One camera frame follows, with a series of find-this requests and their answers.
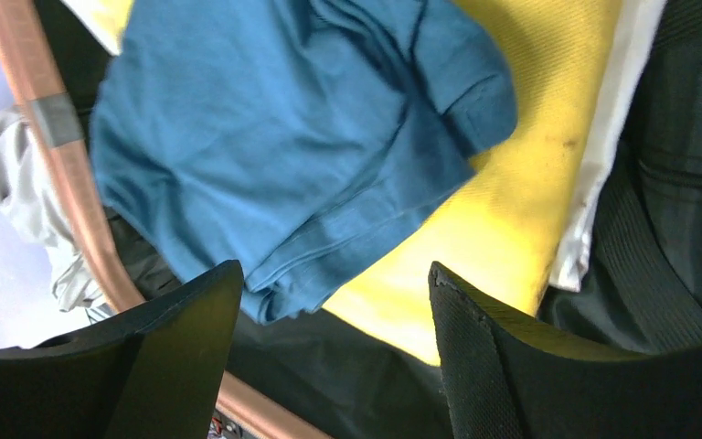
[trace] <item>blue garment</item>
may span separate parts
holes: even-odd
[[[179,279],[238,259],[271,322],[410,236],[515,125],[502,54],[450,0],[136,0],[90,158]]]

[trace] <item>folded blue fabric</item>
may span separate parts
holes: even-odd
[[[504,57],[450,0],[136,0],[90,158],[182,281],[240,260],[265,323],[405,240],[515,125]]]

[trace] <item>yellow bag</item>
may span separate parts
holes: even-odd
[[[324,309],[439,365],[427,273],[440,261],[534,315],[567,220],[620,0],[458,0],[494,36],[515,78],[513,136],[472,161],[479,174],[419,231]]]

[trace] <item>brown strip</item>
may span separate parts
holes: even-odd
[[[53,119],[37,113],[37,100],[66,94],[32,0],[0,0],[0,60],[9,87],[37,137],[74,239],[112,309],[121,313],[144,302],[114,246],[112,231],[93,183],[83,140],[56,145],[61,136],[43,126]],[[62,132],[65,127],[55,127]],[[265,398],[228,372],[217,397],[218,409],[262,439],[324,439],[325,434]]]

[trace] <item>black strap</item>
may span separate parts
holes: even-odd
[[[653,51],[702,34],[702,0],[669,0],[658,27]]]
[[[522,439],[522,418],[488,317],[437,263],[430,274],[430,301],[453,437]]]
[[[658,352],[702,344],[702,308],[658,246],[628,158],[619,154],[601,193],[595,254]]]

